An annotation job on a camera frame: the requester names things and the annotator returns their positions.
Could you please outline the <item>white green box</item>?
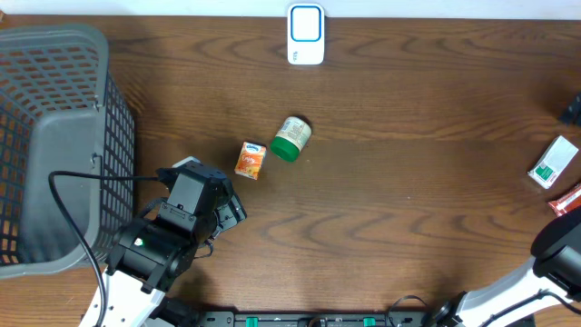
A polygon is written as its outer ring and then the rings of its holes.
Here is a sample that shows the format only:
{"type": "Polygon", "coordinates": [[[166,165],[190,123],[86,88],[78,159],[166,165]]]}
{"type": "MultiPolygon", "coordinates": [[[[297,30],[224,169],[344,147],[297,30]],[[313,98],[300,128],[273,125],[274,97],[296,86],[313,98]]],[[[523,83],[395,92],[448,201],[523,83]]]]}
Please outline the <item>white green box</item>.
{"type": "Polygon", "coordinates": [[[564,136],[559,135],[548,146],[533,168],[527,172],[527,175],[544,189],[549,189],[577,153],[578,148],[564,136]]]}

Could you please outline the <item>orange small carton box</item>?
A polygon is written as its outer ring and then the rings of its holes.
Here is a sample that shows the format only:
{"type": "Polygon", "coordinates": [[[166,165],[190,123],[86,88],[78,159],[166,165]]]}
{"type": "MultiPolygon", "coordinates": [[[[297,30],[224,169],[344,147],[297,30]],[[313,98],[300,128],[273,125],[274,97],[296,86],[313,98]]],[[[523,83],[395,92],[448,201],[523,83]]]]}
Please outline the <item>orange small carton box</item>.
{"type": "Polygon", "coordinates": [[[267,154],[267,148],[260,144],[244,142],[234,172],[257,180],[267,154]]]}

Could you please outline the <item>orange Top chocolate bar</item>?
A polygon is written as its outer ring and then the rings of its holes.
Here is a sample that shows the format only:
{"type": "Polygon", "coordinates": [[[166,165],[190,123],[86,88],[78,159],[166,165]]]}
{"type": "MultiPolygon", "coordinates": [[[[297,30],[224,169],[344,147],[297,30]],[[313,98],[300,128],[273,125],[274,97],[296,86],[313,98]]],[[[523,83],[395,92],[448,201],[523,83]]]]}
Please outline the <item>orange Top chocolate bar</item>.
{"type": "Polygon", "coordinates": [[[559,199],[548,203],[557,217],[572,212],[581,204],[581,185],[577,184],[569,192],[565,193],[559,199]]]}

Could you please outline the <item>green lid jar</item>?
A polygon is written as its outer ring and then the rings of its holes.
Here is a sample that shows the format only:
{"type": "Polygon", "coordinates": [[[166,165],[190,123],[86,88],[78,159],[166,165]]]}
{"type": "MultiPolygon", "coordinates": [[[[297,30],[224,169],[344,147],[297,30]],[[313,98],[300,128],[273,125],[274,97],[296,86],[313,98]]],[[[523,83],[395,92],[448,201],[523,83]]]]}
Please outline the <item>green lid jar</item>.
{"type": "Polygon", "coordinates": [[[271,141],[271,151],[287,162],[295,162],[312,134],[308,123],[289,116],[271,141]]]}

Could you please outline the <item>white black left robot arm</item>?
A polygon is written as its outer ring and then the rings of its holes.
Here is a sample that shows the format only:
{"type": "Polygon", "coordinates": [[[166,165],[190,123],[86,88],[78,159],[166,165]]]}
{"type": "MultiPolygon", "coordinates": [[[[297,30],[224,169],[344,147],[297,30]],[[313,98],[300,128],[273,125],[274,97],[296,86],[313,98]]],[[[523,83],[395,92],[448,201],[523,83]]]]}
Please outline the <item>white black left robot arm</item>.
{"type": "Polygon", "coordinates": [[[246,219],[227,179],[180,177],[154,206],[155,218],[147,219],[144,210],[115,236],[82,326],[184,325],[187,315],[166,293],[194,261],[213,255],[217,236],[246,219]]]}

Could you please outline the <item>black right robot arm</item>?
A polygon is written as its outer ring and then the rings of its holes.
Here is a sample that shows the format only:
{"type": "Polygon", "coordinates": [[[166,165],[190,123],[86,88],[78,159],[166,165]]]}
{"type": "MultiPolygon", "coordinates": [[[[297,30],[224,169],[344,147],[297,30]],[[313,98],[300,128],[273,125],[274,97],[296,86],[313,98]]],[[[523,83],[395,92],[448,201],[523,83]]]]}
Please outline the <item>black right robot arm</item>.
{"type": "Polygon", "coordinates": [[[508,326],[546,308],[580,313],[580,186],[549,203],[556,214],[533,241],[530,258],[489,286],[458,296],[423,324],[508,326]]]}

